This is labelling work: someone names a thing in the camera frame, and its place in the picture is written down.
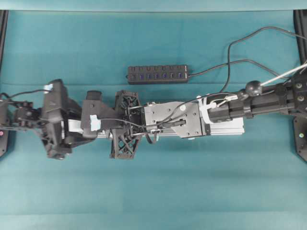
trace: electric cord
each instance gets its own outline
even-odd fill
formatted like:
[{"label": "electric cord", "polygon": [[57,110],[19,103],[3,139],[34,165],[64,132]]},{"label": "electric cord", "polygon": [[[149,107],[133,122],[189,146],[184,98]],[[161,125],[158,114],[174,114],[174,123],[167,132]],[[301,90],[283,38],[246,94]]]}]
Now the electric cord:
[{"label": "electric cord", "polygon": [[183,102],[181,104],[179,104],[177,107],[175,107],[173,109],[173,112],[167,116],[165,119],[163,119],[162,121],[160,122],[157,122],[156,124],[153,124],[153,125],[138,125],[134,122],[131,122],[131,121],[126,121],[126,120],[123,120],[123,119],[118,119],[118,118],[98,118],[100,120],[114,120],[114,121],[120,121],[120,122],[123,122],[123,123],[128,123],[128,124],[131,124],[131,125],[134,125],[136,127],[140,127],[140,128],[148,128],[148,127],[156,127],[156,126],[159,126],[159,125],[162,125],[162,124],[165,124],[167,123],[166,121],[168,121],[169,119],[172,118],[172,116],[175,114],[175,112],[182,106],[182,105],[185,105],[187,103],[190,103],[190,102],[194,102],[194,101],[197,101],[201,98],[204,98],[204,97],[209,97],[209,96],[217,96],[217,95],[235,95],[235,93],[229,93],[229,92],[217,92],[217,93],[211,93],[211,94],[208,94],[208,95],[204,95],[204,96],[201,96],[199,98],[195,98],[195,99],[192,99],[192,100],[189,100],[189,101],[186,101],[186,102]]},{"label": "electric cord", "polygon": [[[250,60],[250,59],[242,59],[242,60],[238,60],[238,61],[232,61],[232,62],[230,62],[230,64],[238,64],[238,63],[242,63],[242,62],[249,62],[249,63],[252,63],[252,64],[254,64],[254,65],[256,65],[256,66],[259,66],[260,68],[262,68],[262,69],[268,71],[269,73],[271,73],[271,74],[273,74],[273,75],[275,75],[275,76],[278,76],[278,75],[279,75],[279,74],[276,73],[274,70],[272,70],[272,69],[270,69],[270,68],[268,68],[268,67],[266,67],[266,66],[264,66],[264,65],[262,65],[262,64],[260,64],[260,63],[258,63],[258,62],[256,62],[256,61],[254,61],[254,60]],[[228,65],[228,63],[224,63],[224,64],[217,65],[217,66],[213,66],[213,67],[211,67],[211,68],[209,68],[209,69],[206,69],[206,70],[204,70],[204,71],[202,71],[202,72],[190,74],[190,75],[188,76],[188,78],[192,78],[192,77],[196,77],[196,76],[199,76],[199,75],[203,75],[203,74],[208,73],[208,72],[210,72],[210,71],[212,71],[212,70],[219,69],[219,68],[225,67],[225,66],[227,66],[227,65]]]},{"label": "electric cord", "polygon": [[17,97],[19,95],[22,94],[31,94],[31,93],[35,93],[35,92],[51,92],[50,90],[33,90],[33,91],[25,91],[25,92],[19,92],[16,94],[13,94],[12,96],[7,95],[6,93],[2,93],[2,95],[8,96],[7,99],[5,99],[3,102],[1,102],[0,107],[3,106],[4,104],[10,104],[10,100],[14,97]]},{"label": "electric cord", "polygon": [[263,30],[277,30],[277,31],[283,32],[283,33],[285,33],[285,34],[289,34],[289,35],[291,35],[291,36],[295,36],[295,37],[299,37],[299,38],[302,38],[302,39],[304,39],[304,40],[307,40],[306,37],[301,36],[301,35],[299,35],[299,34],[295,34],[295,33],[291,32],[291,31],[284,30],[284,29],[282,29],[282,28],[275,27],[275,26],[266,26],[266,27],[262,27],[262,28],[260,28],[260,29],[258,29],[258,30],[256,30],[256,31],[252,32],[251,34],[249,34],[249,35],[247,35],[247,36],[245,36],[245,37],[243,37],[243,38],[241,38],[241,39],[238,39],[238,40],[236,40],[236,41],[233,41],[233,42],[230,43],[230,45],[228,46],[228,51],[227,51],[227,65],[228,65],[227,80],[226,80],[225,85],[223,86],[223,88],[220,90],[220,92],[223,92],[223,91],[227,88],[227,86],[228,86],[228,84],[229,84],[229,81],[230,81],[230,48],[231,48],[231,46],[234,45],[234,44],[236,44],[236,43],[239,43],[239,42],[242,42],[242,41],[244,41],[244,40],[247,40],[247,39],[249,39],[249,38],[255,36],[256,34],[260,33],[260,32],[263,31]]}]

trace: black plastic bracket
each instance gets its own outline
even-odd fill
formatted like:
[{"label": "black plastic bracket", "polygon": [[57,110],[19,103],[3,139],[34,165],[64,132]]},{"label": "black plastic bracket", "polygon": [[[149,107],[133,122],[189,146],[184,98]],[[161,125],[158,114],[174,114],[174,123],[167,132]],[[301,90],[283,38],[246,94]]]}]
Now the black plastic bracket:
[{"label": "black plastic bracket", "polygon": [[307,119],[294,118],[293,127],[296,152],[303,160],[307,161]]}]

